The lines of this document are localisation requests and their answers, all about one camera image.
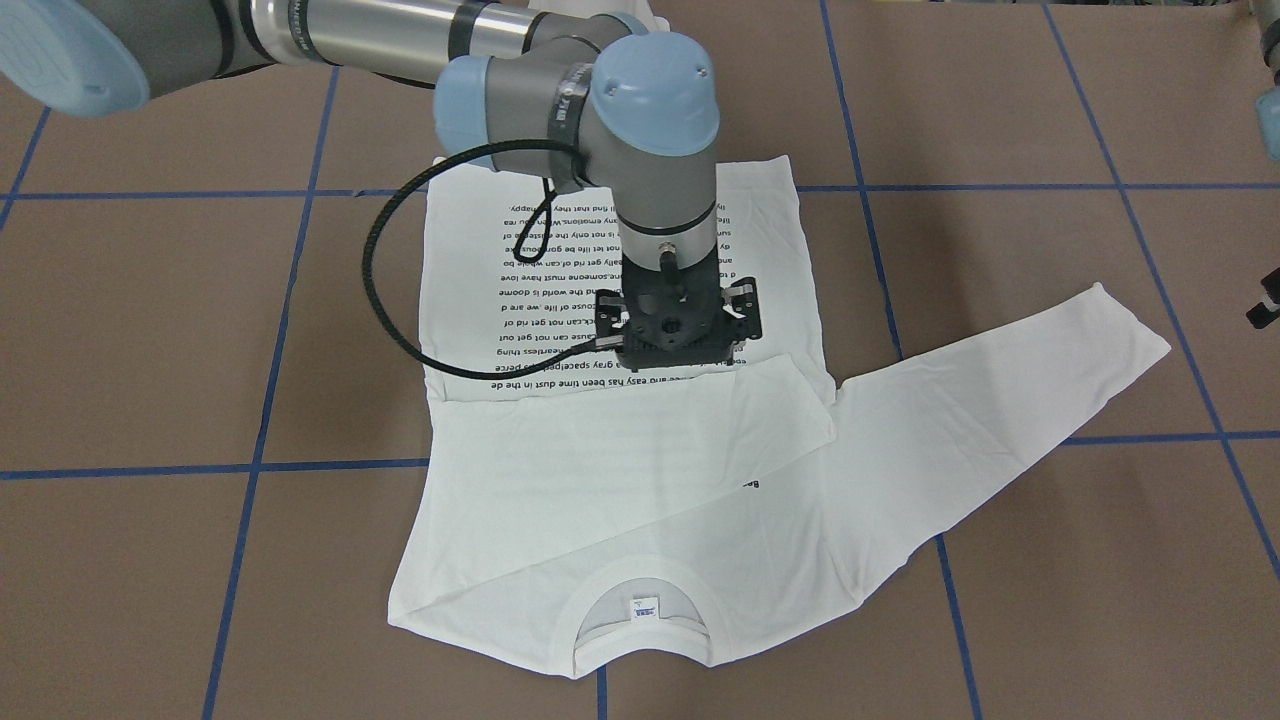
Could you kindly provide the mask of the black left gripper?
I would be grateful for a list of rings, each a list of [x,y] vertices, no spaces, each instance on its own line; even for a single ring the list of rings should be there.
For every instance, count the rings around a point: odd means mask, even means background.
[[[1260,281],[1262,296],[1247,313],[1245,318],[1254,329],[1263,329],[1280,315],[1280,269],[1270,272]]]

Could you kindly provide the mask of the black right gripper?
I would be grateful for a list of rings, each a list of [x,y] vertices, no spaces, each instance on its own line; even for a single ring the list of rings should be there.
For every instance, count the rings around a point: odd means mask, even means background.
[[[763,336],[758,283],[744,277],[721,287],[719,259],[680,269],[664,260],[648,270],[622,261],[622,290],[595,292],[596,347],[631,372],[730,365]]]

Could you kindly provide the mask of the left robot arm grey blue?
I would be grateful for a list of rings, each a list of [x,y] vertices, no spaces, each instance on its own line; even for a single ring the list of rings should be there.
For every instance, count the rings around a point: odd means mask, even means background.
[[[1272,87],[1254,100],[1254,113],[1265,151],[1279,161],[1279,1],[1248,1],[1260,32],[1260,54]],[[1245,316],[1256,329],[1263,329],[1279,318],[1279,269],[1261,282],[1262,299]]]

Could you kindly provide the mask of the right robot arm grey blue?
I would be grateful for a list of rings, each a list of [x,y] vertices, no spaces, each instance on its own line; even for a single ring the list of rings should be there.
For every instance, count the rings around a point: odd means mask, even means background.
[[[3,73],[54,111],[108,117],[271,65],[366,70],[434,92],[443,161],[396,191],[364,246],[371,309],[411,357],[449,375],[513,380],[612,351],[631,372],[730,364],[763,334],[756,282],[721,283],[716,70],[695,40],[602,10],[585,18],[498,1],[5,1]],[[539,177],[553,202],[612,193],[620,291],[602,290],[595,334],[511,372],[429,357],[379,299],[372,261],[399,205],[477,164]]]

